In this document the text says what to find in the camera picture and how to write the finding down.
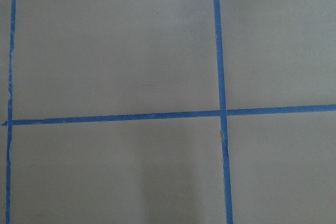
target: gray floor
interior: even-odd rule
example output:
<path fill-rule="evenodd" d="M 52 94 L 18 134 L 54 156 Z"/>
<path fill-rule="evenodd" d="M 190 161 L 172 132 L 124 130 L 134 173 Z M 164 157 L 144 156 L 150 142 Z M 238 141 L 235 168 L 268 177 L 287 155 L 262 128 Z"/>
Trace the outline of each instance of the gray floor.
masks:
<path fill-rule="evenodd" d="M 228 109 L 336 103 L 335 0 L 220 1 Z M 17 0 L 15 36 L 16 120 L 219 109 L 213 0 Z M 336 222 L 335 122 L 228 118 L 236 224 Z M 14 126 L 11 223 L 225 223 L 221 140 L 219 117 Z"/>

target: horizontal blue tape strip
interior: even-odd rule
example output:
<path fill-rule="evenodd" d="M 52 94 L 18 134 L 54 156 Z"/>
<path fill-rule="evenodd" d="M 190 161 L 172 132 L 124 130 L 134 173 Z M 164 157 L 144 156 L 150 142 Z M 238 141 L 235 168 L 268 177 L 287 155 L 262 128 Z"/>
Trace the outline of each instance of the horizontal blue tape strip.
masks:
<path fill-rule="evenodd" d="M 236 109 L 236 110 L 227 110 L 227 115 L 229 116 L 232 116 L 232 115 L 262 115 L 262 114 L 286 114 L 286 113 L 305 113 L 305 112 L 323 112 L 323 111 L 324 112 L 336 111 L 336 104 L 257 108 L 257 109 Z M 13 125 L 132 121 L 132 120 L 172 119 L 172 118 L 203 118 L 207 116 L 219 116 L 219 110 L 152 113 L 152 114 L 131 114 L 131 115 L 82 116 L 82 117 L 76 117 L 76 118 L 47 118 L 47 119 L 13 120 Z M 6 126 L 6 125 L 7 125 L 7 121 L 2 124 L 2 126 Z"/>

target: blue grid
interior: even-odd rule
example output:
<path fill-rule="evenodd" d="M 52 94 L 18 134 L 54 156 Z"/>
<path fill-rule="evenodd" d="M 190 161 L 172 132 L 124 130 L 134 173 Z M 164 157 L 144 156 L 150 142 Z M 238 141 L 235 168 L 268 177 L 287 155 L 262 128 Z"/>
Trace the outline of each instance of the blue grid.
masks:
<path fill-rule="evenodd" d="M 59 124 L 59 123 L 81 123 L 81 122 L 110 122 L 110 121 L 131 121 L 131 120 L 154 120 L 154 119 L 174 119 L 174 118 L 198 118 L 198 117 L 220 117 L 220 126 L 223 134 L 223 172 L 225 186 L 225 206 L 227 224 L 233 224 L 233 209 L 230 185 L 230 168 L 228 153 L 228 133 L 227 116 L 239 115 L 259 115 L 259 114 L 284 114 L 284 113 L 305 113 L 305 112 L 325 112 L 336 111 L 336 104 L 311 105 L 311 106 L 287 106 L 274 108 L 253 108 L 253 109 L 226 109 L 225 99 L 225 78 L 224 78 L 224 57 L 222 43 L 222 24 L 220 19 L 220 0 L 214 0 L 214 16 L 217 48 L 217 70 L 218 70 L 218 93 L 220 110 L 212 111 L 188 111 L 188 112 L 168 112 L 168 113 L 148 113 L 148 114 L 126 114 L 126 115 L 105 115 L 105 116 L 82 116 L 69 118 L 48 118 L 48 119 L 27 119 L 13 120 L 13 72 L 12 61 L 14 53 L 15 37 L 15 16 L 16 0 L 12 0 L 12 13 L 10 21 L 10 47 L 9 47 L 9 72 L 8 72 L 8 117 L 2 126 L 7 126 L 7 164 L 6 164 L 6 198 L 5 198 L 5 224 L 10 224 L 10 203 L 11 203 L 11 143 L 13 126 L 32 124 Z"/>

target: blue line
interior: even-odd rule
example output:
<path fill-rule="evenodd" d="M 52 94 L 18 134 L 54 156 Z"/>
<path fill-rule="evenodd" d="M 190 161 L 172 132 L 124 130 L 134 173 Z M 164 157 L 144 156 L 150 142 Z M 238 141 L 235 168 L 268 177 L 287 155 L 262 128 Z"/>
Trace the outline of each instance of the blue line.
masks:
<path fill-rule="evenodd" d="M 210 111 L 168 112 L 168 113 L 131 114 L 131 115 L 83 116 L 75 118 L 14 120 L 13 125 L 133 121 L 133 120 L 171 119 L 171 118 L 202 118 L 209 116 L 219 116 L 219 111 L 210 110 Z"/>
<path fill-rule="evenodd" d="M 223 152 L 223 169 L 224 169 L 224 186 L 225 186 L 225 208 L 226 223 L 233 224 L 232 197 L 231 197 L 231 178 L 230 178 L 230 161 L 228 151 L 228 134 L 227 134 L 227 111 L 225 98 L 225 81 L 224 81 L 224 57 L 222 42 L 222 21 L 220 19 L 221 4 L 220 0 L 214 0 L 215 13 L 215 30 L 216 30 L 216 48 L 217 48 L 217 69 L 218 69 L 218 91 L 219 91 L 219 111 L 220 126 L 223 134 L 222 152 Z"/>
<path fill-rule="evenodd" d="M 8 123 L 7 123 L 7 165 L 6 165 L 6 203 L 5 203 L 5 224 L 10 223 L 10 203 L 11 203 L 11 149 L 12 132 L 13 132 L 13 72 L 12 61 L 14 53 L 14 35 L 15 35 L 15 13 L 16 13 L 16 0 L 12 0 L 12 14 L 10 21 L 10 42 L 9 42 L 9 71 L 8 71 Z"/>
<path fill-rule="evenodd" d="M 228 116 L 263 115 L 263 114 L 287 114 L 287 113 L 328 112 L 328 111 L 336 111 L 336 104 L 256 108 L 256 109 L 235 109 L 235 110 L 227 110 L 227 115 Z M 110 121 L 132 121 L 132 120 L 173 119 L 173 118 L 202 118 L 207 116 L 220 116 L 220 111 L 209 110 L 209 111 L 168 112 L 168 113 L 131 114 L 131 115 L 81 116 L 75 118 L 26 119 L 26 120 L 13 120 L 13 125 L 110 122 Z M 8 121 L 4 122 L 1 126 L 7 126 L 7 122 Z"/>

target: vertical blue tape strip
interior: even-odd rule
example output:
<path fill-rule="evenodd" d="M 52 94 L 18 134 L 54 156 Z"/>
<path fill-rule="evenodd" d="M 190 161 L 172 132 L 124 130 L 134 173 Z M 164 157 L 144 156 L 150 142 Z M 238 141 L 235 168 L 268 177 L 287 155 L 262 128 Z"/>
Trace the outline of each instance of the vertical blue tape strip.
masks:
<path fill-rule="evenodd" d="M 10 223 L 10 203 L 11 203 L 11 149 L 12 144 L 12 132 L 13 132 L 13 72 L 12 72 L 12 60 L 14 53 L 14 36 L 15 36 L 15 12 L 16 12 L 16 0 L 12 0 L 12 14 L 10 21 L 10 45 L 9 45 L 9 73 L 8 73 L 8 123 L 7 123 L 7 165 L 6 165 L 6 203 L 5 203 L 5 224 Z"/>
<path fill-rule="evenodd" d="M 225 101 L 225 82 L 224 82 L 224 59 L 223 59 L 223 42 L 222 42 L 222 22 L 220 19 L 221 4 L 219 0 L 214 0 L 215 12 L 215 30 L 216 30 L 216 47 L 217 47 L 217 68 L 218 68 L 218 89 L 219 89 L 219 113 L 220 126 L 223 134 L 222 152 L 223 152 L 223 169 L 225 183 L 225 207 L 226 222 L 233 224 L 232 197 L 231 197 L 231 179 L 230 179 L 230 162 L 228 152 L 228 134 L 227 134 L 227 111 Z"/>

